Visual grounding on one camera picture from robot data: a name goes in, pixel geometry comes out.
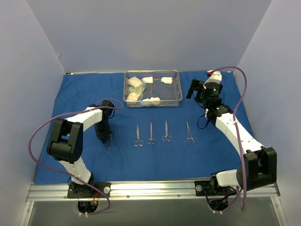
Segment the steel hemostat clamp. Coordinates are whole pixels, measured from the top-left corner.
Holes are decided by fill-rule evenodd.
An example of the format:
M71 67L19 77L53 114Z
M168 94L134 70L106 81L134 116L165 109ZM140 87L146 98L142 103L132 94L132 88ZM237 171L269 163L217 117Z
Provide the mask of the steel hemostat clamp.
M197 138L192 137L188 122L186 122L186 127L187 127L187 137L183 139L184 143L187 144L190 140L193 143L196 143L198 140L197 140Z

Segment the blue surgical drape cloth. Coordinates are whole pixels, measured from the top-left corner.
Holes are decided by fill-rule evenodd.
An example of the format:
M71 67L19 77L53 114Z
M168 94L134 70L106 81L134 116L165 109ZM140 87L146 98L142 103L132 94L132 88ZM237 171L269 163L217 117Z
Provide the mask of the blue surgical drape cloth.
M186 99L192 79L206 80L206 72L182 72L180 75L183 100L177 107L126 107L117 110L109 121L111 129L120 127L119 145L115 137L107 151L96 138L95 129L84 132L82 159L95 181L167 180L208 177L222 170L236 170L240 157L225 135L211 123L206 129L197 127L203 110L193 99ZM101 99L123 101L124 73L64 75L55 99L53 116L85 110ZM163 142L165 121L170 142ZM185 144L188 121L197 142ZM148 145L150 123L154 145ZM134 146L136 126L144 144Z

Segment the straight steel scissors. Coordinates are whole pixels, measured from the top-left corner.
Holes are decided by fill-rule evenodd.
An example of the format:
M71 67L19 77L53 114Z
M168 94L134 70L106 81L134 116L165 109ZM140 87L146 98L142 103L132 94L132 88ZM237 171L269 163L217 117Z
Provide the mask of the straight steel scissors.
M155 143L156 143L156 140L153 138L152 123L150 123L150 138L147 139L147 144L154 145Z

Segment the steel mesh instrument tray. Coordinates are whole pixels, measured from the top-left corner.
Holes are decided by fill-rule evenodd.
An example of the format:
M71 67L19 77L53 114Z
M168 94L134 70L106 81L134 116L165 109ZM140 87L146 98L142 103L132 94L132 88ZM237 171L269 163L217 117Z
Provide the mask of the steel mesh instrument tray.
M152 84L145 84L143 99L151 97L159 97L160 101L127 101L130 93L127 79L137 77L142 80L143 77L153 77ZM173 84L164 84L160 80L162 77L172 77ZM157 106L178 106L182 100L182 89L179 73L176 70L158 70L158 71L128 71L124 76L124 94L123 99L128 107L157 107Z

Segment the steel surgical scissors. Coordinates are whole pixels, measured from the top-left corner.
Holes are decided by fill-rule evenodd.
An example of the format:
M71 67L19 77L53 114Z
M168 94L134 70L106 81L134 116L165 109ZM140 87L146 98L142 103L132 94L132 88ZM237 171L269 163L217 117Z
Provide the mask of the steel surgical scissors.
M168 134L168 123L165 121L165 135L162 137L162 141L171 141L172 137Z

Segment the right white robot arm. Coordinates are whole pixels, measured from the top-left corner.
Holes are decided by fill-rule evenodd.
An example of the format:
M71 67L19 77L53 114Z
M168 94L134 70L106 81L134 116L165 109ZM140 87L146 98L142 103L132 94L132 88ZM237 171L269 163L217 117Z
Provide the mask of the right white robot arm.
M277 180L277 153L266 148L234 118L232 109L220 97L223 85L212 80L193 79L186 96L204 110L207 123L212 123L234 146L241 164L238 169L211 174L209 189L220 194L226 187L239 186L246 191L273 184Z

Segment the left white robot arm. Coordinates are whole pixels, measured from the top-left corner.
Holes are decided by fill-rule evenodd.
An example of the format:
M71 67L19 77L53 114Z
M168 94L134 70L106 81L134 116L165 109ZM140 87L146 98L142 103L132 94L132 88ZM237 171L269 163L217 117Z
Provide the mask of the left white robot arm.
M90 197L95 191L95 185L91 183L92 173L81 158L84 131L94 127L97 139L103 144L110 141L109 119L115 114L114 107L111 101L104 100L101 105L88 106L85 113L54 120L47 153L72 174L72 182L79 185L78 192L83 197Z

